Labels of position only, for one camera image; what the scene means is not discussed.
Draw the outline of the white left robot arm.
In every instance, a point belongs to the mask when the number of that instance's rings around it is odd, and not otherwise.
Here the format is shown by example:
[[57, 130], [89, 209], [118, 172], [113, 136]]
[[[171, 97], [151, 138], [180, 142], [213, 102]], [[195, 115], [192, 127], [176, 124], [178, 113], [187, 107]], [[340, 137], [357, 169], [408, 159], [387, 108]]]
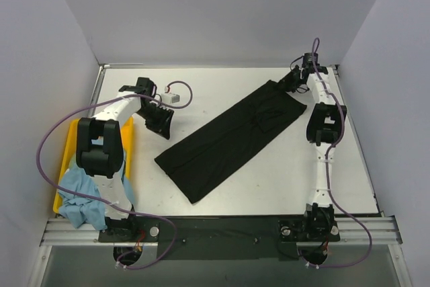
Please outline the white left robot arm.
[[170, 139], [174, 111], [154, 103], [156, 94], [155, 83], [139, 77], [135, 85], [120, 88], [117, 101], [77, 124], [77, 166], [93, 180], [101, 198], [110, 203], [104, 216], [107, 231], [123, 241], [137, 236], [138, 223], [131, 214], [134, 207], [124, 187], [126, 160], [121, 129], [133, 114], [138, 114], [147, 129]]

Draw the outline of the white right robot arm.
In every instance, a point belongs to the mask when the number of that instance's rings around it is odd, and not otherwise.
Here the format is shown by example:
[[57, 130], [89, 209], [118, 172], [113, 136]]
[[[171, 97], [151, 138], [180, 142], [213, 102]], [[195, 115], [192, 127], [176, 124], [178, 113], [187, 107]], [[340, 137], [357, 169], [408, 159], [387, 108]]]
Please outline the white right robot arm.
[[335, 222], [335, 203], [331, 196], [334, 152], [345, 132], [347, 108], [339, 103], [329, 84], [329, 72], [318, 64], [317, 53], [307, 52], [279, 82], [281, 89], [294, 93], [305, 86], [314, 107], [306, 127], [306, 139], [314, 148], [315, 182], [301, 220], [279, 223], [282, 237], [294, 242], [325, 242], [339, 239]]

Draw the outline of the black t shirt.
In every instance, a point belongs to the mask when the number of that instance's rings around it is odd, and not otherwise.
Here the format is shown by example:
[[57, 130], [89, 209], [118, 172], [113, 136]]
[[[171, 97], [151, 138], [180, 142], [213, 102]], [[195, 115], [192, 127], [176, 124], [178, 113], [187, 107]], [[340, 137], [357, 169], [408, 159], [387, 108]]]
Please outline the black t shirt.
[[155, 158], [195, 204], [250, 161], [305, 111], [268, 81]]

